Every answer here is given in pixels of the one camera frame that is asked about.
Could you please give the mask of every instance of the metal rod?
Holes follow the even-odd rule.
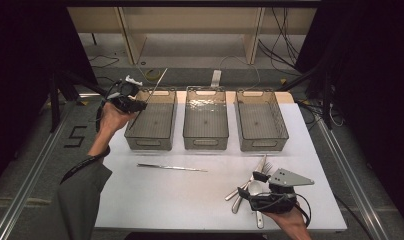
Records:
[[[24,208],[25,203],[27,202],[28,197],[30,196],[33,188],[40,176],[40,173],[46,164],[47,160],[49,159],[53,148],[55,147],[56,142],[59,139],[59,136],[62,133],[64,128],[66,119],[69,113],[74,109],[75,102],[69,102],[64,108],[63,115],[61,117],[61,121],[56,128],[55,132],[50,133],[48,139],[46,140],[45,145],[43,146],[42,150],[40,151],[39,156],[37,157],[33,167],[31,168],[30,172],[28,173],[24,183],[22,184],[21,188],[19,189],[17,195],[13,199],[11,205],[9,206],[8,210],[2,217],[0,221],[0,240],[8,239],[9,234],[11,233],[13,227],[15,226],[16,221],[18,220],[19,215]]]
[[[164,73],[162,73],[161,77],[159,78],[158,82],[156,83],[155,88],[153,89],[152,93],[149,95],[148,99],[146,99],[146,103],[149,102],[149,99],[152,97],[152,95],[155,93],[156,88],[158,87],[158,84],[161,82],[162,78],[164,77],[165,73],[167,72],[168,68],[165,69]]]
[[[346,183],[348,184],[349,190],[351,191],[354,200],[364,217],[364,220],[367,224],[368,229],[370,230],[371,235],[374,237],[374,239],[389,239],[389,236],[384,229],[383,223],[374,210],[374,207],[368,199],[359,180],[355,176],[355,173],[352,170],[348,160],[346,159],[346,156],[343,153],[336,137],[334,136],[333,131],[329,130],[322,120],[319,121],[319,126],[324,138],[326,139],[327,144],[330,147],[330,150],[333,153],[339,169]]]

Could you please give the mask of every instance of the metal tool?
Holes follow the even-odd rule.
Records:
[[[254,196],[262,193],[261,184],[257,181],[252,181],[248,185],[248,190],[251,193],[251,195]],[[264,228],[264,219],[262,218],[262,213],[260,211],[256,211],[256,225],[259,229]]]
[[[261,172],[262,169],[264,168],[265,165],[265,161],[267,160],[267,155],[264,155],[264,157],[262,157],[261,161],[259,161],[257,167],[255,168],[256,172]],[[249,178],[248,184],[246,184],[245,186],[245,190],[248,189],[248,185],[250,184],[250,182],[252,182],[254,180],[253,175]],[[239,210],[239,206],[240,203],[242,202],[242,197],[238,196],[236,201],[233,203],[233,206],[231,207],[231,211],[233,213],[237,213],[237,211]]]
[[[165,73],[167,72],[168,68],[165,69],[164,73],[162,73],[162,76],[159,78],[158,82],[156,83],[156,86],[152,90],[152,94],[149,95],[148,99],[146,99],[145,103],[148,103],[152,95],[155,93],[156,88],[158,87],[158,84],[161,82],[162,78],[164,77]]]
[[[174,169],[174,170],[186,170],[186,171],[208,172],[208,170],[205,170],[205,169],[185,168],[185,167],[174,167],[174,166],[163,166],[163,165],[145,164],[145,163],[138,163],[137,166],[138,166],[138,167],[150,167],[150,168],[162,168],[162,169]]]
[[[267,162],[267,163],[264,165],[264,167],[262,168],[262,172],[261,172],[261,173],[267,174],[267,173],[271,170],[272,167],[273,167],[273,165],[272,165],[271,163]],[[250,183],[251,179],[249,179],[249,181],[245,182],[242,186],[240,186],[240,188],[243,189],[243,188],[245,188],[245,187],[248,187],[248,184]],[[228,201],[228,200],[232,199],[234,196],[236,196],[237,193],[238,193],[238,191],[237,191],[237,188],[236,188],[233,192],[231,192],[229,195],[227,195],[224,199],[225,199],[226,201]]]

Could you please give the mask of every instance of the gray floor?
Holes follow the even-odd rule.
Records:
[[[165,86],[186,86],[186,85],[207,85],[212,78],[214,69],[223,71],[221,83],[227,85],[228,89],[235,89],[242,86],[252,86],[258,83],[260,87],[280,86],[281,79],[291,81],[295,76],[279,72],[274,68],[289,71],[286,66],[275,64],[273,67],[269,58],[257,53],[257,60],[254,66],[248,66],[240,60],[244,60],[244,51],[241,45],[241,36],[238,35],[154,35],[148,38],[145,49],[140,58],[138,69],[130,65],[124,51],[121,36],[118,35],[96,35],[98,45],[93,45],[90,34],[81,34],[83,45],[90,58],[98,55],[118,58],[119,61],[106,68],[94,68],[95,75],[102,87],[108,87],[111,81],[118,80],[126,75],[134,77],[138,81],[145,82],[141,71],[150,68],[162,69],[168,67],[168,74],[162,84]],[[266,43],[272,44],[273,37],[263,36]],[[303,36],[295,36],[295,46],[303,42]],[[282,56],[287,56],[283,50],[283,45],[278,47],[282,51]],[[91,64],[94,66],[104,66],[112,62],[112,59],[99,57]],[[304,99],[304,89],[306,84],[302,84],[291,90],[295,99]],[[79,91],[89,92],[87,89],[78,87]],[[94,118],[99,99],[87,98],[82,101],[84,104],[75,106],[67,118],[64,130],[60,133],[59,140],[54,146],[48,162],[39,175],[39,178],[31,192],[24,209],[10,233],[9,239],[23,239],[23,235],[28,231],[30,223],[44,208],[53,196],[54,189],[66,172],[75,163],[77,156],[82,156],[89,148],[94,136]],[[301,109],[305,121],[312,120],[312,115],[305,109]],[[77,132],[85,136],[81,147],[65,148],[68,144],[77,144],[77,140],[69,139],[69,134],[74,126],[86,126]],[[50,106],[45,105],[37,118],[33,131],[27,138],[21,149],[18,151],[18,159],[11,162],[0,178],[0,220],[7,211],[12,199],[21,188],[22,183],[32,169],[33,164],[39,157],[41,149],[49,137],[50,130]],[[332,191],[339,196],[361,221],[359,206],[354,200],[345,178],[337,164],[324,134],[320,129],[320,124],[307,124],[309,133],[318,153],[324,171],[332,188]],[[380,221],[389,239],[404,239],[404,220],[398,210],[393,205],[391,199],[382,188],[380,182],[371,171],[363,157],[356,139],[351,134],[350,129],[343,125],[334,126],[333,134],[338,139],[342,150],[354,170],[357,180],[361,183],[367,198],[372,203],[374,210],[380,217]],[[360,225],[351,216],[349,211],[339,203],[342,215],[347,222],[348,229],[341,233],[311,233],[313,239],[368,239]],[[128,232],[106,231],[95,229],[92,239],[123,239]],[[268,239],[287,239],[280,232],[268,233]]]

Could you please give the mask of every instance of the silver object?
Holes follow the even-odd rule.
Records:
[[[252,196],[262,193],[262,187],[260,183],[256,181],[252,181],[249,184],[248,190]],[[256,211],[256,225],[259,229],[264,228],[264,219],[262,218],[262,213],[260,211]]]
[[[264,165],[264,167],[262,168],[262,173],[267,174],[271,170],[272,167],[273,167],[273,165],[271,163],[267,162]],[[249,181],[245,182],[242,186],[240,186],[240,188],[246,189],[251,180],[253,180],[253,176],[249,179]],[[237,191],[237,188],[236,188],[233,192],[231,192],[229,195],[227,195],[224,199],[226,201],[228,201],[228,200],[232,199],[234,196],[236,196],[237,193],[238,193],[238,191]]]
[[[264,155],[262,157],[261,161],[259,161],[258,166],[255,168],[256,172],[261,172],[262,169],[265,166],[265,161],[267,160],[267,155]],[[248,189],[249,184],[254,180],[253,174],[251,174],[251,177],[249,178],[249,181],[247,182],[246,186],[243,188],[244,190]],[[233,206],[231,207],[231,211],[233,213],[237,213],[239,210],[240,203],[242,202],[242,197],[238,196],[236,201],[233,203]]]
[[[205,170],[205,169],[185,168],[185,167],[174,167],[174,166],[163,166],[163,165],[145,164],[145,163],[138,163],[137,166],[138,166],[138,167],[149,167],[149,168],[162,168],[162,169],[174,169],[174,170],[186,170],[186,171],[208,172],[208,170]]]

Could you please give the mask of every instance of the white tabletop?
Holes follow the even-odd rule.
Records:
[[[125,129],[112,139],[111,154],[104,164],[113,171],[101,195],[96,227],[130,231],[268,232],[278,230],[264,216],[258,229],[255,213],[246,200],[237,214],[231,212],[235,198],[224,197],[251,176],[265,152],[241,152],[234,106],[227,104],[229,140],[224,151],[185,150],[182,137],[184,104],[177,107],[171,151],[132,151]],[[283,151],[269,152],[273,173],[284,168],[315,181],[295,187],[311,205],[312,231],[343,231],[346,224],[331,192],[300,110],[296,104],[280,104],[289,133]],[[207,169],[208,172],[137,167],[137,163]],[[308,212],[306,203],[299,198]]]

